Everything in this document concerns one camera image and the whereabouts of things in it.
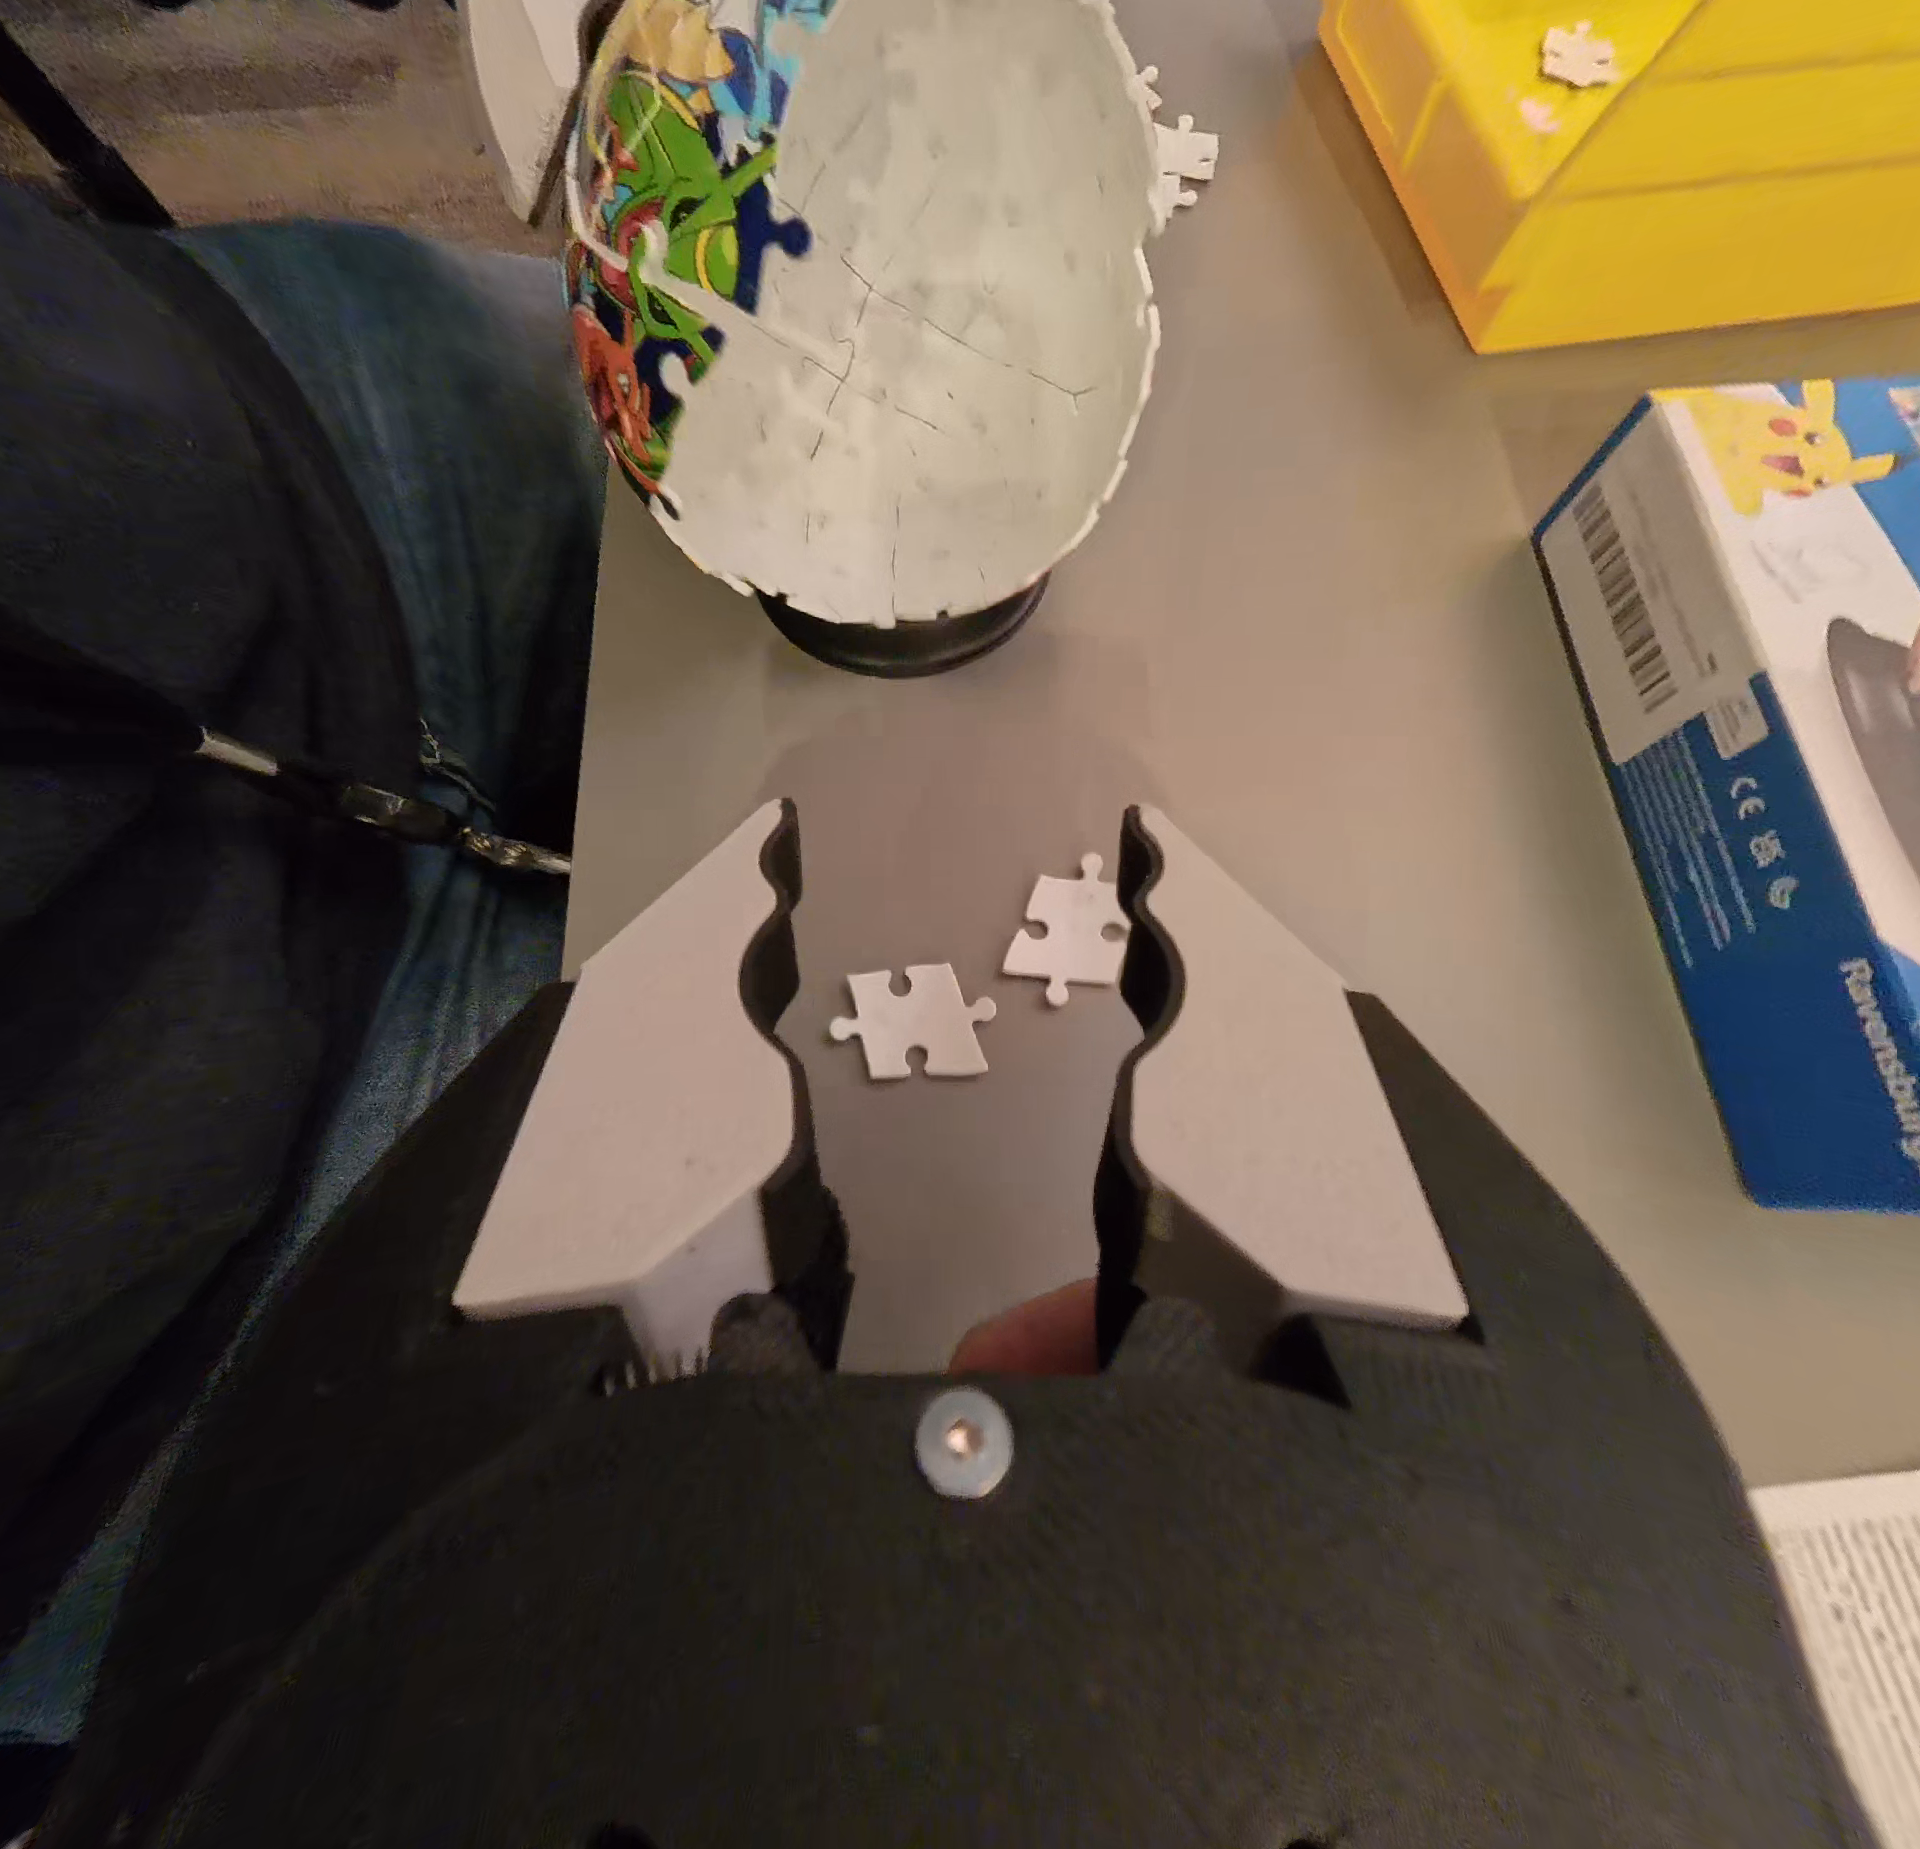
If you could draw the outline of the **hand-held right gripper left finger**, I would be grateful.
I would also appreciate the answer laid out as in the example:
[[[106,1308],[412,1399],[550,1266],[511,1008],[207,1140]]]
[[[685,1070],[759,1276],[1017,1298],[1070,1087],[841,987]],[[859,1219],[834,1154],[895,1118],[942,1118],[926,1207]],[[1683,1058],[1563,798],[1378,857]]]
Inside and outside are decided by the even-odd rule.
[[[848,1228],[781,1037],[797,902],[797,807],[769,802],[586,955],[449,1289],[461,1316],[615,1308],[651,1372],[688,1372],[731,1298],[771,1296],[836,1367]]]

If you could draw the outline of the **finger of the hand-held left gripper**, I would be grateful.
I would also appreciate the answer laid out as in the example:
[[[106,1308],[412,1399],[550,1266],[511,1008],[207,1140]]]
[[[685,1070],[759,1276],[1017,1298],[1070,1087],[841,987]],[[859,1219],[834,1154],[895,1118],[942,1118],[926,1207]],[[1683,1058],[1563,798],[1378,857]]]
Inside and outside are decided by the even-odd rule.
[[[456,0],[488,164],[526,225],[550,206],[597,4]]]

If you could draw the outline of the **yellow plastic bin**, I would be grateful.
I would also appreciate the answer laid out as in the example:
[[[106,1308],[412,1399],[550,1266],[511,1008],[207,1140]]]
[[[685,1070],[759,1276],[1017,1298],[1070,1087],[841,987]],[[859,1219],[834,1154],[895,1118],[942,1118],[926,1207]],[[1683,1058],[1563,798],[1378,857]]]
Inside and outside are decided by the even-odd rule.
[[[1540,78],[1590,16],[1621,81]],[[1317,0],[1483,355],[1912,305],[1920,0]]]

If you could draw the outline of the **colourful cartoon puzzle ball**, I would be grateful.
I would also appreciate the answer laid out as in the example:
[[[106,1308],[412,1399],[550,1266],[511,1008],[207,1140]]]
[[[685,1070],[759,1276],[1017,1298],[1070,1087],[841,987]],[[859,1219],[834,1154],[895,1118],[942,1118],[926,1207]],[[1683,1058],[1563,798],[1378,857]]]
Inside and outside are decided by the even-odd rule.
[[[610,473],[809,625],[1022,595],[1128,473],[1157,183],[1111,0],[622,0],[563,170]]]

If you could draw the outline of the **person's right hand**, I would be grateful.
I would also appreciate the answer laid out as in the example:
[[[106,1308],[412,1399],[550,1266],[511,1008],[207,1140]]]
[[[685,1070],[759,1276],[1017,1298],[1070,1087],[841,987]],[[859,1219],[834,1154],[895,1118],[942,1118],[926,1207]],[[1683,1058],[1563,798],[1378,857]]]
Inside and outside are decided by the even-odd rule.
[[[953,1355],[950,1375],[1093,1375],[1098,1350],[1098,1276],[1055,1286],[1017,1308],[975,1322]]]

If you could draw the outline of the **black furniture leg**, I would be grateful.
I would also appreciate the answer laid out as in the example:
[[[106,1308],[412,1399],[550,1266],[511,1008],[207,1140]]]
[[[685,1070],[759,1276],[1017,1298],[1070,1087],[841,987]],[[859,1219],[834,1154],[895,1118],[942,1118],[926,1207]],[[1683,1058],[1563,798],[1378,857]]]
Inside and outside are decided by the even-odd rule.
[[[0,28],[0,101],[18,127],[52,154],[64,191],[108,225],[178,227],[132,160],[108,146],[35,56]]]

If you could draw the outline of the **black round ball stand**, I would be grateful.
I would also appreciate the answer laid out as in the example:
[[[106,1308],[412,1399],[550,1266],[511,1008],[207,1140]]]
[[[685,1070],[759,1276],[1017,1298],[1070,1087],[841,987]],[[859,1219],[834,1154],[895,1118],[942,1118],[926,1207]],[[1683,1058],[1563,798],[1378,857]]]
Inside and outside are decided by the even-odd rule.
[[[781,591],[759,591],[769,625],[808,657],[868,678],[926,678],[1000,650],[1040,611],[1047,571],[1028,588],[966,615],[845,625],[808,615]]]

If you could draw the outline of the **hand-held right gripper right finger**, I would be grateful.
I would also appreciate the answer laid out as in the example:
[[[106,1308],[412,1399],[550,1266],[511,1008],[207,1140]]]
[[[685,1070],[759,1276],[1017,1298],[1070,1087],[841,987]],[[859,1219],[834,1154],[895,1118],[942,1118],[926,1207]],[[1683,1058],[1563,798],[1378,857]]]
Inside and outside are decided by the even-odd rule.
[[[1164,808],[1128,807],[1122,1004],[1093,1181],[1098,1350],[1148,1298],[1259,1372],[1303,1316],[1450,1334],[1471,1296],[1359,1034],[1356,991]]]

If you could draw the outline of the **blue puzzle box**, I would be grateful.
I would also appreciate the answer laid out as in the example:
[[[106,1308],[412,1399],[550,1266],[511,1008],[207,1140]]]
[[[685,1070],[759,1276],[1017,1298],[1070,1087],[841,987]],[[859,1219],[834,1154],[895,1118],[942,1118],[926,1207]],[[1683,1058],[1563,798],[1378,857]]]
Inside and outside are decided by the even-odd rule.
[[[1920,1207],[1920,379],[1661,389],[1532,531],[1744,1191]]]

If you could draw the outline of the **pile of white puzzle pieces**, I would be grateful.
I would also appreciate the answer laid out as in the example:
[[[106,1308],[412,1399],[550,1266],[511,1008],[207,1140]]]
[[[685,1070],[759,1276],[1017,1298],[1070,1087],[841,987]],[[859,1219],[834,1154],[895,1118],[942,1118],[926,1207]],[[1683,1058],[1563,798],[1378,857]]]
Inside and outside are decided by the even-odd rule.
[[[1154,143],[1154,183],[1148,183],[1154,234],[1161,234],[1174,213],[1194,206],[1219,174],[1219,133],[1197,128],[1194,110],[1161,120],[1164,101],[1157,81],[1161,67],[1138,65],[1134,101]]]

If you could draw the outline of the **white instruction sheet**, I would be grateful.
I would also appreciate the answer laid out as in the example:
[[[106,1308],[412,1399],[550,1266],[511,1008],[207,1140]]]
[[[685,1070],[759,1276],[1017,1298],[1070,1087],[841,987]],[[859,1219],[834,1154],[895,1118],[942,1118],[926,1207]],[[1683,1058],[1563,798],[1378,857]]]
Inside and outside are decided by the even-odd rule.
[[[1818,1701],[1886,1849],[1920,1838],[1920,1474],[1751,1489]]]

